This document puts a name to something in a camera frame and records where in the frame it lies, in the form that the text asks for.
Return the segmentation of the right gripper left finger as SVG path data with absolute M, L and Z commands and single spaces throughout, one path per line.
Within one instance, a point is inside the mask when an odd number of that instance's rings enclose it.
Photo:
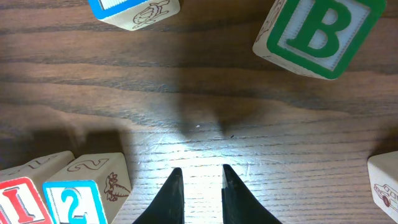
M 184 224 L 184 188 L 181 168 L 175 168 L 133 224 Z

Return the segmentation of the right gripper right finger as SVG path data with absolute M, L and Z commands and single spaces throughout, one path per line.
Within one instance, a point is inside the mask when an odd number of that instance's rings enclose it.
M 282 224 L 264 208 L 228 164 L 221 189 L 224 224 Z

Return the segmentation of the red I block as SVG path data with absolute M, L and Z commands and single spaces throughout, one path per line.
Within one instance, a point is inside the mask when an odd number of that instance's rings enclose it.
M 42 185 L 74 159 L 71 151 L 63 151 L 2 170 L 1 223 L 52 223 Z

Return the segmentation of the blue 2 block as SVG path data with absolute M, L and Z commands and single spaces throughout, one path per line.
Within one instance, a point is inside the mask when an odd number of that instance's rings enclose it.
M 124 154 L 85 154 L 43 183 L 56 224 L 112 223 L 131 193 Z

